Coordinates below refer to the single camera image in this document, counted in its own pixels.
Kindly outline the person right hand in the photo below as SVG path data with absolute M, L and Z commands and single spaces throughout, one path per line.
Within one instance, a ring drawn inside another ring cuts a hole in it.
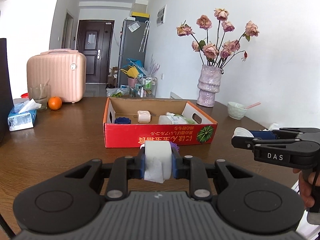
M 313 207 L 315 200 L 311 196 L 311 190 L 312 190 L 312 184 L 313 184 L 313 180 L 315 178 L 316 173 L 312 172 L 309 175 L 308 180 L 304 179 L 303 172 L 299 169 L 294 168 L 293 173 L 299 174 L 299 179 L 298 179 L 299 191 L 305 207 Z

